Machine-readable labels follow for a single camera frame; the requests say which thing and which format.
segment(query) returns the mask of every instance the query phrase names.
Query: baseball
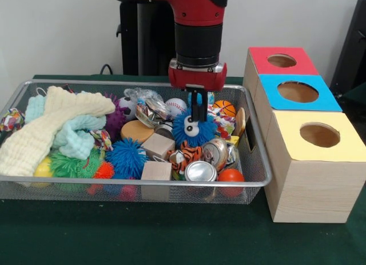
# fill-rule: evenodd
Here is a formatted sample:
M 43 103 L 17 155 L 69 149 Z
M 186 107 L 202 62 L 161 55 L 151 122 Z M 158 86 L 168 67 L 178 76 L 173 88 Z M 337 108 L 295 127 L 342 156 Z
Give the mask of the baseball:
M 165 104 L 168 106 L 173 118 L 187 110 L 187 104 L 180 98 L 168 99 Z

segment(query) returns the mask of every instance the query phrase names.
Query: wooden block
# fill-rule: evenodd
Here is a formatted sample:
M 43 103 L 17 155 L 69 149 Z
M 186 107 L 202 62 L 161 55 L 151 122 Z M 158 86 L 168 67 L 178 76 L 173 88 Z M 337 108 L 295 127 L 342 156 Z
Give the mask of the wooden block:
M 235 116 L 235 130 L 233 132 L 234 136 L 241 137 L 245 130 L 245 124 L 246 124 L 246 117 L 245 117 L 245 110 L 244 108 L 239 108 L 238 112 Z
M 144 165 L 141 180 L 171 180 L 172 164 L 168 162 L 147 161 Z M 141 186 L 141 197 L 145 200 L 169 201 L 169 186 Z
M 157 156 L 164 160 L 168 159 L 168 151 L 175 151 L 176 142 L 170 138 L 154 133 L 142 144 L 147 156 L 153 160 Z
M 274 222 L 347 221 L 366 180 L 366 147 L 345 114 L 274 111 L 266 147 Z
M 318 75 L 310 57 L 299 47 L 250 47 L 245 64 L 243 86 L 255 99 L 259 75 Z
M 154 134 L 154 129 L 149 128 L 139 120 L 130 121 L 121 129 L 121 138 L 132 138 L 132 140 L 141 143 L 145 142 L 152 134 Z
M 342 109 L 319 75 L 260 75 L 254 106 L 266 141 L 272 110 L 338 111 Z

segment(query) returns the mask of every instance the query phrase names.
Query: round hole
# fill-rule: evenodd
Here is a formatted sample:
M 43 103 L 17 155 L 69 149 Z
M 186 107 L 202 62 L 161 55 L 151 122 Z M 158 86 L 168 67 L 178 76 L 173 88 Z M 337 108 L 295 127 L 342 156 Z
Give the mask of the round hole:
M 289 55 L 276 54 L 268 57 L 268 62 L 276 67 L 288 68 L 296 65 L 296 60 Z
M 314 102 L 319 97 L 315 88 L 298 81 L 286 81 L 278 85 L 277 89 L 283 98 L 295 102 Z
M 339 132 L 323 123 L 307 123 L 300 129 L 300 135 L 311 144 L 330 148 L 340 142 Z

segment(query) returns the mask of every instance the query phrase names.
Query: yellow towel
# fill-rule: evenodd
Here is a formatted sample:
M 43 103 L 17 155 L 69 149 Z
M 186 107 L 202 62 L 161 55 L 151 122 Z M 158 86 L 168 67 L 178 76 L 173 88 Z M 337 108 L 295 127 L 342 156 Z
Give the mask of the yellow towel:
M 66 121 L 85 114 L 101 117 L 114 110 L 113 102 L 100 93 L 75 95 L 60 87 L 49 87 L 43 116 L 15 132 L 0 148 L 0 174 L 33 176 Z

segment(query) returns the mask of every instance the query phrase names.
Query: metal wire basket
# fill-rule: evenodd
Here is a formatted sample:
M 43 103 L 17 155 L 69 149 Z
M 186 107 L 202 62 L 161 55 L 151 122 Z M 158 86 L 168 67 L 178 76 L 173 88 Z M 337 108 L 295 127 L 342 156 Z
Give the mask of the metal wire basket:
M 174 89 L 168 83 L 105 82 L 105 81 L 46 81 L 35 79 L 19 86 L 1 112 L 16 107 L 25 111 L 28 99 L 37 95 L 37 88 L 68 84 L 76 92 L 113 93 L 122 97 L 127 88 L 140 87 L 158 92 L 164 100 L 181 98 L 188 93 Z M 246 112 L 246 129 L 239 141 L 239 162 L 245 182 L 186 182 L 124 179 L 36 178 L 0 175 L 0 199 L 36 200 L 94 200 L 171 203 L 236 203 L 249 204 L 261 187 L 267 185 L 272 173 L 266 149 L 260 134 L 256 113 L 249 92 L 242 86 L 226 85 L 215 93 L 216 100 L 228 100 L 236 109 Z M 9 136 L 2 133 L 0 144 Z M 50 183 L 39 188 L 38 183 Z M 104 188 L 95 194 L 91 187 Z

